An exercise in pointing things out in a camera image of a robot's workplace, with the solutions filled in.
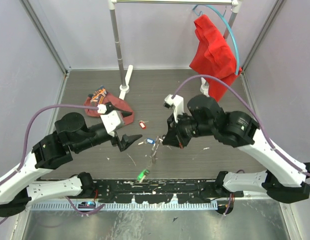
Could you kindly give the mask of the key with green tag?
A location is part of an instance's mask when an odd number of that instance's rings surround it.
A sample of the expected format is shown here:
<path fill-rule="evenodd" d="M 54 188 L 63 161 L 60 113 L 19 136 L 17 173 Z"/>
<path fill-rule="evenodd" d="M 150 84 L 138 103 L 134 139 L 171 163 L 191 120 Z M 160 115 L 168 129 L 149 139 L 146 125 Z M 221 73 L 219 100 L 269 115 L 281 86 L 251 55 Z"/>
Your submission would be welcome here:
<path fill-rule="evenodd" d="M 144 169 L 143 171 L 140 172 L 140 174 L 137 176 L 137 180 L 139 182 L 142 182 L 146 177 L 147 175 L 150 173 L 150 171 L 148 169 Z"/>

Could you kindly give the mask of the large metal keyring with clips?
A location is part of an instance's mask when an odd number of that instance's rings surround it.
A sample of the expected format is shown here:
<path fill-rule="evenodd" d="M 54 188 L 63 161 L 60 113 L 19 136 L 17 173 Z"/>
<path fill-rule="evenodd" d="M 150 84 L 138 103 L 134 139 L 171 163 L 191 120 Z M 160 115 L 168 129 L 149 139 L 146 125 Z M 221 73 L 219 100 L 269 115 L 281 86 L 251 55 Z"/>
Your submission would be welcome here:
<path fill-rule="evenodd" d="M 160 136 L 157 136 L 156 137 L 156 140 L 155 140 L 155 143 L 153 144 L 153 147 L 151 148 L 151 152 L 150 152 L 150 163 L 151 164 L 155 164 L 156 163 L 156 154 L 157 154 L 157 150 L 160 146 L 160 143 L 161 143 L 161 137 Z"/>

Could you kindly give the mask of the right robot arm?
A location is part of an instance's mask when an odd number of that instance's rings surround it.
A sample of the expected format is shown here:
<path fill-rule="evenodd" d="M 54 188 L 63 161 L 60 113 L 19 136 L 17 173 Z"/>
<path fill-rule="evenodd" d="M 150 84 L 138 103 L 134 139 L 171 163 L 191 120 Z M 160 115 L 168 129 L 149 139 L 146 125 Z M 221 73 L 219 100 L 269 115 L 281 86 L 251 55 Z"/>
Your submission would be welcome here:
<path fill-rule="evenodd" d="M 214 182 L 218 196 L 258 192 L 285 204 L 310 197 L 310 185 L 306 183 L 310 162 L 297 161 L 267 140 L 260 124 L 247 113 L 225 112 L 214 98 L 205 95 L 188 101 L 189 114 L 184 112 L 184 99 L 179 95 L 169 94 L 164 106 L 172 108 L 173 113 L 167 119 L 163 145 L 183 149 L 192 138 L 213 136 L 219 143 L 247 153 L 265 167 L 256 173 L 220 171 Z"/>

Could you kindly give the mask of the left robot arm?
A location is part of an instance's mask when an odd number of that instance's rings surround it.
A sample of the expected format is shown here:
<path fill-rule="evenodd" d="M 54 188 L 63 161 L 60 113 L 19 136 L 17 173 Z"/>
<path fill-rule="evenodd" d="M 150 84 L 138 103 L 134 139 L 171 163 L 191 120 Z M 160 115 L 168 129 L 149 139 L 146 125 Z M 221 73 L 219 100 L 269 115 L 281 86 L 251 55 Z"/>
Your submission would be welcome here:
<path fill-rule="evenodd" d="M 142 137 L 140 134 L 124 134 L 122 137 L 117 134 L 117 130 L 124 127 L 125 118 L 133 114 L 131 111 L 119 109 L 110 102 L 97 106 L 72 104 L 71 108 L 97 111 L 101 122 L 88 127 L 82 114 L 70 112 L 54 123 L 55 130 L 51 134 L 27 152 L 29 133 L 37 116 L 46 110 L 66 107 L 67 104 L 44 107 L 29 121 L 20 163 L 0 177 L 1 218 L 17 215 L 31 205 L 49 199 L 92 197 L 96 185 L 88 172 L 47 183 L 36 183 L 36 180 L 71 162 L 72 153 L 79 154 L 105 142 L 110 142 L 123 152 Z"/>

